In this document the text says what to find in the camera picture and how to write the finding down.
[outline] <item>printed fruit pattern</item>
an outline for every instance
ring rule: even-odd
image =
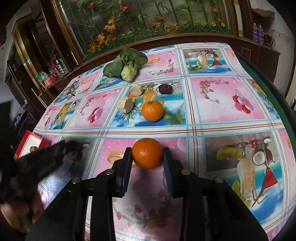
[[[247,98],[244,98],[241,93],[235,89],[235,95],[232,97],[235,102],[234,106],[239,111],[244,111],[247,114],[250,114],[252,110],[254,110],[250,101]]]

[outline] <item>green leafy vegetable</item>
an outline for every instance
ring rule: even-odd
[[[126,82],[133,81],[138,68],[148,62],[148,58],[142,52],[133,48],[124,48],[112,63],[104,68],[104,75],[122,77]]]
[[[121,71],[123,70],[124,63],[121,60],[109,63],[104,68],[104,75],[111,78],[113,76],[120,77]]]

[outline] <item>fish tank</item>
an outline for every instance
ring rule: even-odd
[[[229,0],[52,1],[83,61],[167,34],[232,34]]]

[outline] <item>display cabinet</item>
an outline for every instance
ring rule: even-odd
[[[238,36],[233,0],[51,0],[78,58],[168,34],[212,32]]]

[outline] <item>table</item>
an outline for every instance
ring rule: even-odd
[[[143,52],[148,63],[133,83],[103,76],[101,65],[75,77],[47,108],[34,133],[52,144],[76,139],[89,145],[80,161],[69,158],[40,183],[44,206],[72,177],[97,176],[122,158],[126,147],[150,137],[169,147],[184,168],[201,177],[223,177],[272,240],[296,205],[295,157],[273,103],[228,44],[188,43]],[[145,89],[139,98],[129,94],[135,83]],[[173,93],[160,94],[160,84],[171,84]],[[116,109],[123,97],[134,100],[129,114]],[[161,120],[141,116],[141,104],[148,100],[163,104]],[[168,194],[162,166],[133,167],[126,195],[113,198],[116,238],[177,241],[181,205]]]

